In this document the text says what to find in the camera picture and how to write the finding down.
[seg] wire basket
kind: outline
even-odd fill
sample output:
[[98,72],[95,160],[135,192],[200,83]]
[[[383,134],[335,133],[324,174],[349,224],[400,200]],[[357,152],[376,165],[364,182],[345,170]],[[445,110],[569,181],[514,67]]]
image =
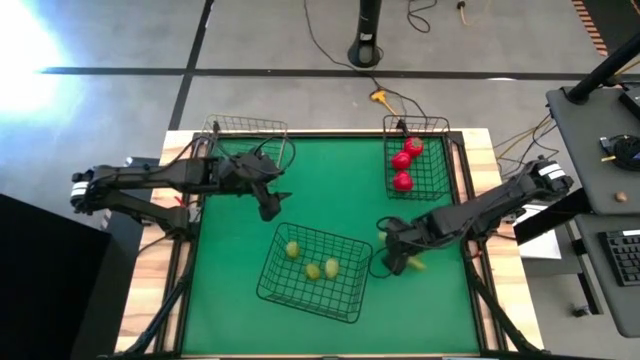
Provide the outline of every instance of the wire basket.
[[222,150],[247,153],[262,144],[260,150],[279,169],[287,166],[293,156],[290,146],[286,146],[287,123],[283,121],[211,114],[204,121],[202,134],[210,137],[211,155],[225,155]]
[[[300,255],[292,260],[285,248],[296,241]],[[271,248],[258,281],[258,297],[294,309],[346,323],[355,323],[360,316],[367,283],[372,248],[368,243],[343,236],[281,223],[276,229]],[[339,262],[334,279],[324,275],[329,258]],[[323,274],[309,280],[307,264],[314,263]]]
[[[442,117],[385,116],[384,135],[384,176],[387,196],[391,199],[437,200],[449,193],[449,176],[445,161],[444,142],[433,133],[449,131],[449,121]],[[404,149],[408,137],[418,137],[423,141],[422,154],[413,158],[406,171],[411,175],[411,191],[396,191],[393,177],[397,171],[391,165],[391,158]]]

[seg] small yellow object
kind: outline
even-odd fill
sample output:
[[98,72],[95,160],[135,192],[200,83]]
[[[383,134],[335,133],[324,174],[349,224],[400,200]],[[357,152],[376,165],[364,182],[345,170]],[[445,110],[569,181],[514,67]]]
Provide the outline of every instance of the small yellow object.
[[316,264],[308,264],[304,268],[304,272],[309,280],[318,280],[320,278],[320,268]]
[[329,260],[324,264],[324,273],[327,275],[327,278],[335,278],[338,276],[338,271],[340,271],[340,264],[338,263],[338,260],[329,258]]
[[425,265],[422,260],[418,259],[415,256],[409,256],[407,264],[416,270],[423,271],[427,269],[427,265]]
[[287,256],[291,259],[295,259],[300,255],[300,246],[295,241],[289,241],[287,248],[285,249]]

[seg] white paper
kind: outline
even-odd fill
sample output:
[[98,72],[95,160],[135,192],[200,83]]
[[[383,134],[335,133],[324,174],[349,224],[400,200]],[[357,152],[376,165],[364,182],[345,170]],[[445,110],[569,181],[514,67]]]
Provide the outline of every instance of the white paper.
[[[541,205],[523,206],[523,209],[525,209],[526,212],[516,219],[515,224],[532,217],[546,208],[546,206]],[[528,242],[520,245],[519,248],[520,256],[523,258],[562,259],[560,248],[558,247],[558,239],[556,238],[556,232],[554,230],[547,231],[537,238],[529,240]]]

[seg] black panel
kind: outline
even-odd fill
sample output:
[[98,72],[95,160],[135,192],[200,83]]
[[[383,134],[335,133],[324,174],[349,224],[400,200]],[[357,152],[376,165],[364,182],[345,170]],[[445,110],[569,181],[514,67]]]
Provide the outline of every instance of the black panel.
[[0,227],[0,358],[71,358],[111,236],[3,195]]

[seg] gray floor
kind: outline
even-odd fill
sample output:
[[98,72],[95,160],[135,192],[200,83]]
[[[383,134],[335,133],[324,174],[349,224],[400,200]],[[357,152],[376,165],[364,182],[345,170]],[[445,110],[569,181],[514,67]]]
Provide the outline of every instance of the gray floor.
[[[308,0],[318,40],[339,60],[355,36],[357,1]],[[156,156],[181,77],[29,75],[42,66],[185,67],[204,0],[9,1],[6,11],[29,41],[8,42],[0,83],[0,192],[96,225],[68,204],[70,176],[92,165]],[[482,1],[469,2],[469,16]],[[570,0],[494,0],[489,14],[463,27],[455,1],[425,15],[415,32],[406,1],[385,0],[379,69],[415,71],[587,72],[602,60]],[[216,0],[199,68],[333,69],[308,38],[300,0]],[[537,125],[544,94],[565,82],[407,80],[381,82],[415,98],[454,128],[487,127],[494,143]],[[374,128],[385,110],[368,100],[367,79],[195,77],[180,129],[199,129],[209,113],[284,120],[290,128]],[[391,99],[400,110],[397,99]],[[416,113],[408,106],[409,113]],[[543,143],[561,150],[557,131]],[[524,151],[523,142],[509,154]],[[532,151],[527,159],[539,153]],[[547,348],[558,353],[632,359],[640,340],[617,334],[608,315],[571,318],[584,300],[577,279],[530,279]]]

